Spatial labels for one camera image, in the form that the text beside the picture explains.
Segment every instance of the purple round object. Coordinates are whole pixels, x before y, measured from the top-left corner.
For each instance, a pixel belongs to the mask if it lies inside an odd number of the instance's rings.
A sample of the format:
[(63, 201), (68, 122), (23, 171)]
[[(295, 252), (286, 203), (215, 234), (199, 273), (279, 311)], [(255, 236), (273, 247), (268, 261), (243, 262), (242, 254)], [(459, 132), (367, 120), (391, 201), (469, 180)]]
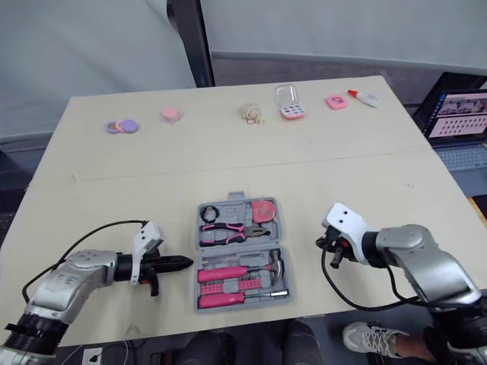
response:
[(115, 126), (116, 122), (106, 122), (105, 123), (105, 130), (111, 134), (116, 134), (118, 133), (118, 129)]
[(134, 133), (138, 130), (138, 123), (132, 119), (125, 119), (119, 123), (119, 127), (123, 129), (125, 133)]

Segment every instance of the pink pliers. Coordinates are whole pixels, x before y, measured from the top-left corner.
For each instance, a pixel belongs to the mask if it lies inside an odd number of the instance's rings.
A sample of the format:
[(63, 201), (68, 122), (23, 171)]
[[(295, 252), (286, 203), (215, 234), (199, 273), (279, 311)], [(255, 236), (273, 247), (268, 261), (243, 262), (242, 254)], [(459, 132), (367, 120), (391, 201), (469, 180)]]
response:
[(268, 236), (270, 231), (260, 226), (245, 227), (242, 223), (214, 223), (201, 226), (199, 228), (202, 232), (209, 230), (233, 230), (237, 234), (230, 236), (224, 240), (203, 240), (199, 243), (201, 247), (223, 246), (229, 243), (242, 243), (247, 237)]

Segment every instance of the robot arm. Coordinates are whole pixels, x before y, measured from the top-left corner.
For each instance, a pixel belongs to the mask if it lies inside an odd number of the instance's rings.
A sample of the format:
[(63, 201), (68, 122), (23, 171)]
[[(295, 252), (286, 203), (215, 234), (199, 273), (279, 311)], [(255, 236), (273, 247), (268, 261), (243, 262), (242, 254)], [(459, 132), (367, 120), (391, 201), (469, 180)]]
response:
[(162, 233), (148, 222), (135, 236), (132, 254), (84, 250), (70, 255), (63, 266), (51, 271), (27, 304), (4, 346), (0, 364), (47, 365), (68, 326), (78, 316), (91, 292), (114, 281), (150, 284), (159, 294), (157, 274), (183, 270), (193, 263), (184, 256), (160, 256)]
[(332, 206), (323, 226), (326, 233), (317, 245), (334, 253), (333, 268), (339, 268), (343, 258), (376, 268), (402, 268), (419, 302), (427, 303), (452, 353), (473, 363), (487, 363), (482, 293), (460, 263), (438, 247), (428, 229), (410, 224), (374, 232), (341, 203)]

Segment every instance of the gray tool case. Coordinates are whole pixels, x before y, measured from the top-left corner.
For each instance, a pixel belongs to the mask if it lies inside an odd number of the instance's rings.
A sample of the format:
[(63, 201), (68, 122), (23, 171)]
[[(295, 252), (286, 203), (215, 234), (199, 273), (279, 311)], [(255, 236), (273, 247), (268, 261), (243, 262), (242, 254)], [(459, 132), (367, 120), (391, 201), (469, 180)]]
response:
[[(265, 223), (256, 224), (253, 222), (251, 202), (269, 201), (275, 206), (275, 217)], [(206, 223), (202, 219), (202, 210), (205, 207), (215, 207), (218, 214), (212, 208), (209, 208), (205, 216)], [(205, 246), (202, 241), (226, 240), (239, 232), (232, 230), (208, 230), (203, 231), (202, 226), (209, 224), (244, 224), (245, 227), (258, 226), (268, 231), (266, 235), (247, 237), (241, 243), (232, 242), (218, 246)], [(243, 192), (231, 192), (226, 202), (213, 202), (202, 204), (198, 207), (196, 222), (196, 245), (203, 251), (196, 260), (196, 285), (195, 285), (195, 308), (198, 313), (219, 312), (230, 309), (246, 309), (261, 306), (276, 305), (287, 303), (291, 299), (291, 282), (289, 272), (286, 271), (286, 255), (284, 249), (279, 245), (281, 239), (281, 221), (277, 201), (274, 198), (255, 198), (249, 199), (244, 197)], [(280, 265), (273, 262), (278, 258)], [(243, 273), (242, 276), (225, 278), (219, 280), (206, 280), (208, 274), (214, 275), (222, 270), (208, 273), (208, 270), (236, 268), (240, 271), (250, 269), (250, 273)], [(281, 293), (275, 297), (259, 297), (260, 294)], [(228, 296), (224, 298), (227, 303), (220, 305), (221, 294), (237, 294), (240, 300), (229, 304)]]

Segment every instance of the sneaker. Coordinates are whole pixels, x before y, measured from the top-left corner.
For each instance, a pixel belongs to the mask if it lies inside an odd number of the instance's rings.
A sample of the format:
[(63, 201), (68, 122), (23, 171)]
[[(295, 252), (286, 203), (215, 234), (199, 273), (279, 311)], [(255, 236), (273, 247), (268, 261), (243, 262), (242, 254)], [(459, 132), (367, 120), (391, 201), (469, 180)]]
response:
[(396, 353), (397, 335), (406, 335), (396, 329), (375, 327), (365, 322), (353, 322), (343, 329), (343, 344), (354, 352), (374, 352), (399, 359)]

